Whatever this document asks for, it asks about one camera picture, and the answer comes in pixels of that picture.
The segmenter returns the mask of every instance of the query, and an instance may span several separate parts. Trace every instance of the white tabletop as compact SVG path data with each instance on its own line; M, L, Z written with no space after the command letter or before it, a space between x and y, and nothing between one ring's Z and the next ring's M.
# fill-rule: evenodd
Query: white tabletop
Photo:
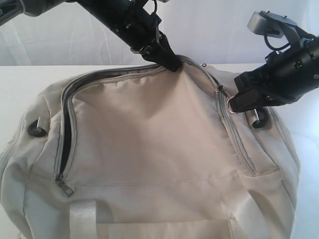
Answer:
M260 64L214 65L217 69L243 72ZM22 66L0 67L0 151L11 139L22 113L35 96L53 82L92 70L115 66ZM314 239L319 235L319 90L293 105L277 108L292 133L301 160L297 221L293 239ZM0 237L18 234L0 207Z

